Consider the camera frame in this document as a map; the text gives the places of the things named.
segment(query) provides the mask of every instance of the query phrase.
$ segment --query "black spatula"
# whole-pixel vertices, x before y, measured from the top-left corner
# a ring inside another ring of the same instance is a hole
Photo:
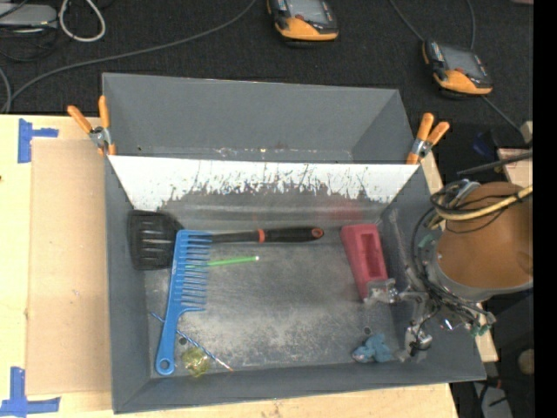
[[[165,269],[172,265],[176,233],[185,229],[165,212],[133,209],[128,214],[128,242],[131,260],[137,270]],[[301,243],[323,237],[319,227],[257,229],[234,233],[212,233],[211,243]]]

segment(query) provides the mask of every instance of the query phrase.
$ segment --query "blue comb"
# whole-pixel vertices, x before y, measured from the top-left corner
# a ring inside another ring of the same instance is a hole
[[[163,376],[174,372],[174,344],[180,316],[205,309],[205,267],[210,244],[211,234],[207,232],[183,229],[176,234],[166,318],[155,360],[155,369]]]

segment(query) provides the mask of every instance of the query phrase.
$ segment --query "spatula handle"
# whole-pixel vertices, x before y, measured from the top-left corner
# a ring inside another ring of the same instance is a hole
[[[213,243],[257,242],[257,243],[303,243],[323,237],[320,227],[286,227],[280,229],[257,229],[247,233],[215,233]]]

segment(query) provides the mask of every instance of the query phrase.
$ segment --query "orange handle grip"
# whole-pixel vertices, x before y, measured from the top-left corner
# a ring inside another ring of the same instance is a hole
[[[107,129],[111,126],[111,118],[108,114],[108,106],[106,105],[106,96],[101,96],[98,99],[98,113],[101,118],[101,126]]]
[[[424,116],[421,118],[421,124],[419,125],[418,134],[416,135],[417,139],[425,141],[427,139],[427,135],[432,130],[433,121],[435,118],[431,113],[424,113]]]
[[[446,121],[439,122],[433,129],[432,133],[427,138],[427,141],[430,142],[433,147],[440,141],[441,138],[443,138],[443,136],[449,130],[449,128],[450,125],[448,122]]]
[[[93,127],[91,127],[91,123],[86,119],[84,114],[75,105],[68,105],[67,111],[68,114],[76,120],[76,122],[79,124],[79,126],[85,133],[87,134],[91,133],[91,131],[93,130]]]

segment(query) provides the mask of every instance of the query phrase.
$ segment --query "small yellow object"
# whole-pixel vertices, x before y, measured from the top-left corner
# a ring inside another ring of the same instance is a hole
[[[209,356],[197,347],[188,348],[182,353],[182,362],[192,376],[197,378],[205,373],[211,366]]]

